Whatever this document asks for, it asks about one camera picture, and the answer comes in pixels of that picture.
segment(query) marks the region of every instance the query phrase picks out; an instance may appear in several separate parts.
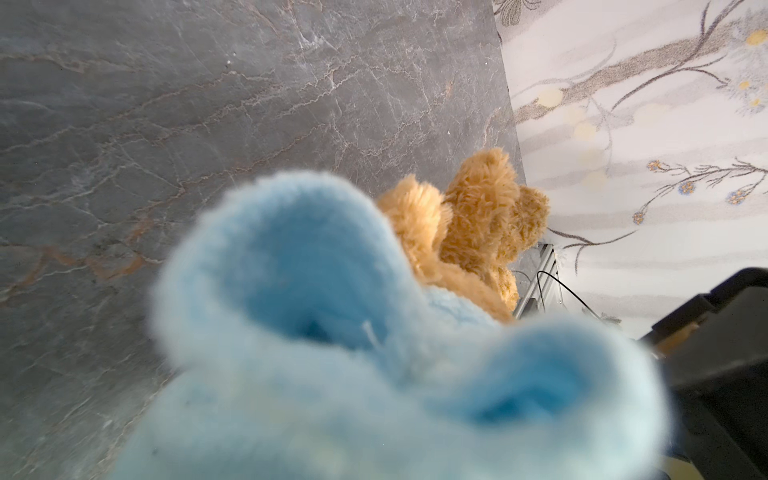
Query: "brown teddy bear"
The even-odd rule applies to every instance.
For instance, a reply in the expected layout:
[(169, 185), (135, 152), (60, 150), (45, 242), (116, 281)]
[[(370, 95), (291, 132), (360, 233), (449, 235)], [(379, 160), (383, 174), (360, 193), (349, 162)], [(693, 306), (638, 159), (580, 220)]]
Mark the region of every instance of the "brown teddy bear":
[(446, 288), (503, 323), (520, 299), (507, 264), (538, 242), (549, 215), (547, 197), (516, 184), (508, 159), (500, 148), (480, 151), (445, 195), (410, 175), (378, 200), (422, 285)]

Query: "light blue fur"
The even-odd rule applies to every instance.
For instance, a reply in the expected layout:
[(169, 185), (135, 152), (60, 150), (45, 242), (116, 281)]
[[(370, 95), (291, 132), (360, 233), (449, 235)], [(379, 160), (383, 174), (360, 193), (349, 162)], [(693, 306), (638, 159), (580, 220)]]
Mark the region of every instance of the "light blue fur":
[(328, 174), (230, 193), (154, 294), (182, 373), (114, 480), (632, 480), (664, 440), (647, 352), (421, 288), (374, 203)]

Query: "stuffed animal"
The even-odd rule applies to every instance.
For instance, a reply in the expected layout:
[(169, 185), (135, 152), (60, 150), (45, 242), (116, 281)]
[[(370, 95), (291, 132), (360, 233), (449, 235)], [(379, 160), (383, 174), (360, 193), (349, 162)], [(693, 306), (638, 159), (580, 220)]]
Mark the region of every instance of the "stuffed animal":
[(446, 288), (508, 323), (520, 299), (507, 268), (544, 235), (547, 197), (515, 183), (502, 149), (468, 158), (441, 195), (411, 175), (378, 200), (422, 285)]
[(419, 285), (388, 219), (328, 174), (229, 193), (152, 305), (177, 375), (114, 480), (631, 480), (665, 439), (649, 352), (588, 319), (506, 329)]

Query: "black object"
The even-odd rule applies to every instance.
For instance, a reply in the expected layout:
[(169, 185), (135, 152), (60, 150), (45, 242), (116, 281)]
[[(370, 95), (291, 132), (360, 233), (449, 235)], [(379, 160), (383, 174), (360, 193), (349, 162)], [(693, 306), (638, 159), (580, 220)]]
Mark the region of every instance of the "black object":
[(653, 326), (684, 454), (706, 480), (768, 480), (768, 270), (741, 270)]

